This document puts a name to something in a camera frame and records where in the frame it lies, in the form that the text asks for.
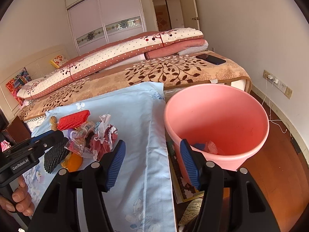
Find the person's left hand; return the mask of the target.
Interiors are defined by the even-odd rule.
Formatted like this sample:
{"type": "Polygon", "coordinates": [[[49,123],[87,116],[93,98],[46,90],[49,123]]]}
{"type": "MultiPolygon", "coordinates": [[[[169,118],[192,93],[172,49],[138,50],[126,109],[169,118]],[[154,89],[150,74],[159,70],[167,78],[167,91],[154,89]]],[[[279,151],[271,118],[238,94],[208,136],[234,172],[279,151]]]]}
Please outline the person's left hand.
{"type": "Polygon", "coordinates": [[[31,216],[34,213],[35,206],[28,193],[28,185],[22,175],[18,177],[18,184],[19,186],[12,194],[12,199],[16,204],[12,204],[9,200],[1,196],[1,208],[7,212],[17,210],[25,216],[31,216]]]}

